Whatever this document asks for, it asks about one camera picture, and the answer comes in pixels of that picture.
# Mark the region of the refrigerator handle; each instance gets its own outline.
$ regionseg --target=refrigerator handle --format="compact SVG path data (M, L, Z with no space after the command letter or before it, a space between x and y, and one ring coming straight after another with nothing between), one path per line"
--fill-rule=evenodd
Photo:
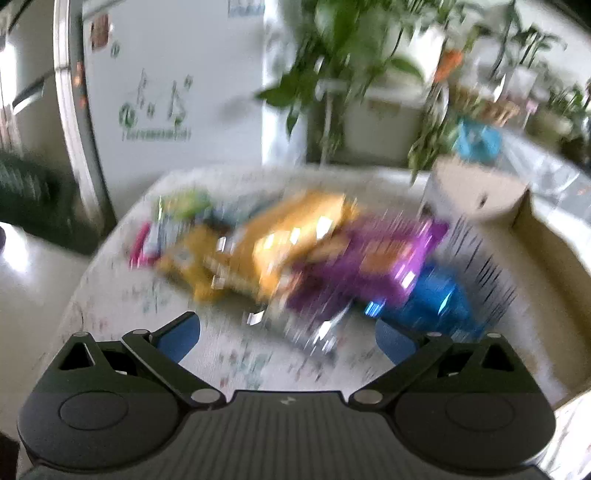
M36 102L43 97L43 89L45 87L46 77L42 77L33 83L30 87L19 93L12 102L12 114L16 115L21 110L25 109L33 102Z

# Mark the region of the green logo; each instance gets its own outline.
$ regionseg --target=green logo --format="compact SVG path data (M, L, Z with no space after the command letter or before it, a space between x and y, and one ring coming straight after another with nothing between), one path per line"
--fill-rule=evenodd
M138 116L130 103L125 103L119 110L119 125L124 128L131 128L138 122Z
M113 46L111 47L111 58L116 59L119 56L120 51L121 45L119 45L119 42L113 42Z

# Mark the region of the white refrigerator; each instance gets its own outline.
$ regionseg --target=white refrigerator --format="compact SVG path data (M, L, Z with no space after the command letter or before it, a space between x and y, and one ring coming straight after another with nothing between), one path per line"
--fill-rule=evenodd
M262 162L263 0L89 0L83 50L118 219L177 168Z

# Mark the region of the blue package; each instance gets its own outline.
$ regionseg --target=blue package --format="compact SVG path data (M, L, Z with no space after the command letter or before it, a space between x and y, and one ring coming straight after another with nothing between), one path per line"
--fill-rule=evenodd
M490 164L501 152L501 134L493 127L467 118L459 122L455 149L462 160Z
M390 308L380 301L370 302L365 314L379 317L396 328L416 332L439 332L455 341L473 341L484 334L472 316L463 288L444 268L433 263L425 266L410 298L400 308Z

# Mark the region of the cardboard box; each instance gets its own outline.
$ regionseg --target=cardboard box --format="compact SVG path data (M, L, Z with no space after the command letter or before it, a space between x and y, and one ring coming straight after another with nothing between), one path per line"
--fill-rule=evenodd
M589 266L538 218L527 186L499 171L440 159L424 205L453 225L450 241L482 242L499 280L514 290L494 329L555 408L557 431L541 466L553 478L583 478L591 470Z

